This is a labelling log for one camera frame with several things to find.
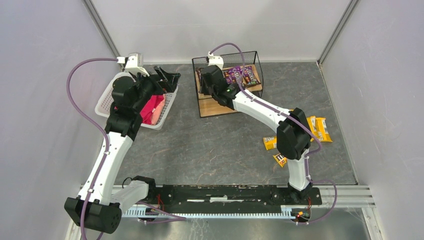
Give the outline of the yellow candy bag backside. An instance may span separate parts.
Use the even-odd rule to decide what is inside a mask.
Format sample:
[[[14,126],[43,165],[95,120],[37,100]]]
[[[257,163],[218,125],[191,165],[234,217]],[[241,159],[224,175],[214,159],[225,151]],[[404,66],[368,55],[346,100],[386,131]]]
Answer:
[[[267,151],[273,150],[277,148],[277,137],[276,136],[270,136],[270,137],[264,137],[263,138],[263,144]]]

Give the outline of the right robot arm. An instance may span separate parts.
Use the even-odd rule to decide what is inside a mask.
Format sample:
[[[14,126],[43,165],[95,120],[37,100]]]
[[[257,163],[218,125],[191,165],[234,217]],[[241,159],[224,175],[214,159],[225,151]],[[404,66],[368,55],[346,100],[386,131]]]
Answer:
[[[288,185],[304,191],[310,185],[305,157],[311,146],[311,131],[305,113],[295,108],[277,107],[257,97],[250,91],[229,84],[217,65],[200,70],[200,82],[212,98],[223,107],[244,113],[271,128],[276,134],[276,148],[287,159]]]

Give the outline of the yellow M&M candy bag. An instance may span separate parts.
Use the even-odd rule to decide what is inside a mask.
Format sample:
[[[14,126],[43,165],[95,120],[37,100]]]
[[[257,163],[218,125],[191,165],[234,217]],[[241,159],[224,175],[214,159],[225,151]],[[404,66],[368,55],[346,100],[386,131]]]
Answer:
[[[273,155],[273,158],[281,168],[283,168],[287,164],[288,159],[281,153]]]

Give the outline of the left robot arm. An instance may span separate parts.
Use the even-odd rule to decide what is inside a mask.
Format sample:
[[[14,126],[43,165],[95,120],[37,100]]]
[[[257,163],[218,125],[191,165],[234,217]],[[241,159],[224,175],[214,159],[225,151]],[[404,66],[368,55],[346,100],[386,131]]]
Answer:
[[[142,67],[120,72],[101,95],[110,104],[106,125],[99,128],[103,136],[99,154],[82,189],[64,204],[82,239],[86,239],[87,230],[100,235],[114,233],[123,214],[154,188],[153,179],[136,176],[128,186],[113,192],[119,168],[142,125],[142,109],[153,96],[178,90],[180,73],[166,72],[159,66],[153,69],[154,73]]]

